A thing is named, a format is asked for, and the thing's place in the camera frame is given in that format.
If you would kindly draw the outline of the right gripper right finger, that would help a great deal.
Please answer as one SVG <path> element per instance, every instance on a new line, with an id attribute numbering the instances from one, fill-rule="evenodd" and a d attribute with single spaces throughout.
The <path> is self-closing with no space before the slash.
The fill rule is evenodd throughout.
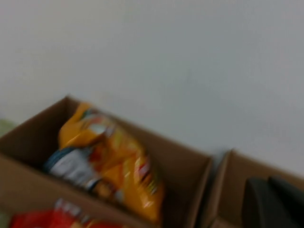
<path id="1" fill-rule="evenodd" d="M 278 176 L 269 177 L 268 183 L 282 201 L 292 221 L 303 228 L 304 191 Z"/>

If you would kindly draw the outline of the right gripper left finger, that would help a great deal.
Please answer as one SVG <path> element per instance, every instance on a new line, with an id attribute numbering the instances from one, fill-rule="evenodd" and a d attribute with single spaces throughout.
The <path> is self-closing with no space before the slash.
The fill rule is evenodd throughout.
<path id="1" fill-rule="evenodd" d="M 272 225 L 271 208 L 275 202 L 266 180 L 256 177 L 247 179 L 242 205 L 243 227 L 269 228 Z"/>

